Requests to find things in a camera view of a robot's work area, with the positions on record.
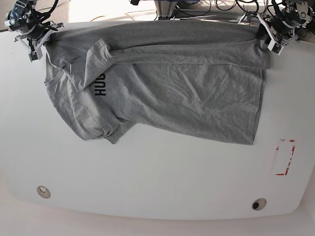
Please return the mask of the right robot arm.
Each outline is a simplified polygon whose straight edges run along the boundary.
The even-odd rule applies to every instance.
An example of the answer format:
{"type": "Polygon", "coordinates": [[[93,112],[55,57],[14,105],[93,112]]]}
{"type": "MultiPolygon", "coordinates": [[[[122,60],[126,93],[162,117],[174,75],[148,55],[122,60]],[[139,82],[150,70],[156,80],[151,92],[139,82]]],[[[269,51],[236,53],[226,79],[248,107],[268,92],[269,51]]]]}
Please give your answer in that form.
{"type": "Polygon", "coordinates": [[[51,34],[64,27],[64,23],[49,20],[54,10],[60,6],[57,0],[46,12],[36,10],[36,4],[35,0],[18,0],[4,20],[4,26],[9,32],[18,33],[14,42],[20,42],[26,48],[30,61],[41,59],[41,47],[50,39],[51,34]]]}

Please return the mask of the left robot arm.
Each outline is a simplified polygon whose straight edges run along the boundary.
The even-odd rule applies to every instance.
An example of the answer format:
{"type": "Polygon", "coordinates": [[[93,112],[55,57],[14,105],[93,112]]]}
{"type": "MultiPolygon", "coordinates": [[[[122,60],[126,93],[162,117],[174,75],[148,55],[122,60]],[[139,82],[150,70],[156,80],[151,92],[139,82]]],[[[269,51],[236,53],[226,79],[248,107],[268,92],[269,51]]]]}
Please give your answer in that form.
{"type": "Polygon", "coordinates": [[[259,28],[255,37],[272,45],[276,51],[292,41],[315,34],[315,2],[313,0],[270,1],[265,13],[257,14],[259,28]]]}

